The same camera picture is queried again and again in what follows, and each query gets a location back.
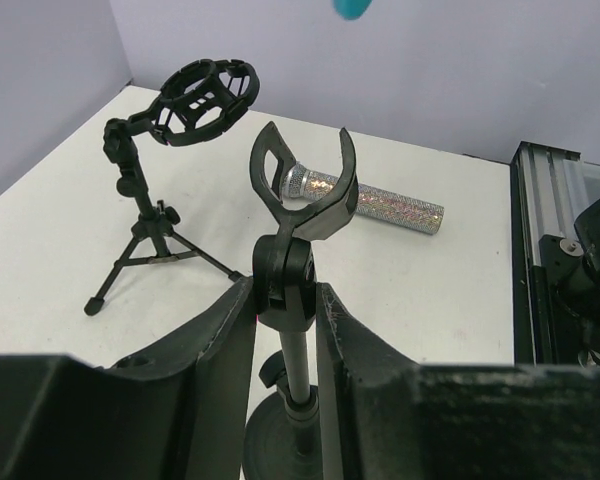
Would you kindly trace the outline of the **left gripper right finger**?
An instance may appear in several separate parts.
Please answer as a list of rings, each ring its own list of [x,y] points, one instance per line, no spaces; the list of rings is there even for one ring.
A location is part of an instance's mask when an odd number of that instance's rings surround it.
[[[421,365],[316,292],[328,479],[600,479],[600,368]]]

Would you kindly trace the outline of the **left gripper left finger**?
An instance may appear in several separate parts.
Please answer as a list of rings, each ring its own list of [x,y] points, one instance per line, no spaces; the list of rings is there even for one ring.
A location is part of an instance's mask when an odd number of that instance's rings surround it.
[[[0,479],[236,479],[253,283],[108,368],[0,355]]]

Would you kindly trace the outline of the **black round base clip stand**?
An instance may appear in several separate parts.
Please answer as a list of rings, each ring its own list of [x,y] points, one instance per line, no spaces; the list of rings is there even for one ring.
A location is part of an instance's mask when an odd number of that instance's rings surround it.
[[[280,351],[259,377],[275,391],[251,414],[242,471],[247,479],[320,479],[323,476],[318,389],[309,380],[306,333],[316,318],[317,281],[312,244],[345,227],[358,204],[356,151],[346,129],[339,132],[342,170],[321,199],[301,209],[284,206],[284,180],[297,161],[274,122],[260,131],[250,154],[254,192],[278,225],[253,250],[257,319],[276,331]]]

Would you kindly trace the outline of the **silver glitter microphone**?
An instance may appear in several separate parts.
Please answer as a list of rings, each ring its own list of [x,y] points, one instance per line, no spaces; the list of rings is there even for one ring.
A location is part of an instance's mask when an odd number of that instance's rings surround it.
[[[338,178],[297,164],[287,174],[282,192],[288,198],[317,201],[329,193]],[[435,235],[442,224],[444,208],[430,202],[360,184],[356,212],[420,233]]]

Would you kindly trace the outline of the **black tripod shock mount stand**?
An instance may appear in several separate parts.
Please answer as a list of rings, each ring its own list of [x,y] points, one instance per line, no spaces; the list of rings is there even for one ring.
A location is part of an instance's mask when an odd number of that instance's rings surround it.
[[[97,293],[84,306],[98,314],[126,267],[164,264],[200,257],[235,282],[242,274],[176,232],[181,218],[162,200],[152,202],[134,138],[147,133],[161,145],[182,147],[208,142],[232,128],[255,102],[260,81],[254,67],[239,59],[194,61],[169,77],[150,106],[126,119],[107,121],[103,151],[119,169],[118,193],[139,210],[131,240],[113,263]]]

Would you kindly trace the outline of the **cyan microphone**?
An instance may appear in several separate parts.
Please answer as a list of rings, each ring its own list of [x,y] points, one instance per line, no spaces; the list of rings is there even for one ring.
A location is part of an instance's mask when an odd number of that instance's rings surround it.
[[[353,21],[359,19],[369,8],[372,0],[333,0],[335,12],[343,19]]]

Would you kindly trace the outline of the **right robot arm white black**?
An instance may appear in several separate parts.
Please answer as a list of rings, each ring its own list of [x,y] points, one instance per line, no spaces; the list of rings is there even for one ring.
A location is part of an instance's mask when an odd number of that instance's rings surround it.
[[[578,362],[600,367],[600,350],[594,347],[594,334],[600,331],[600,198],[580,213],[574,228],[582,255],[559,281],[556,294],[578,325]]]

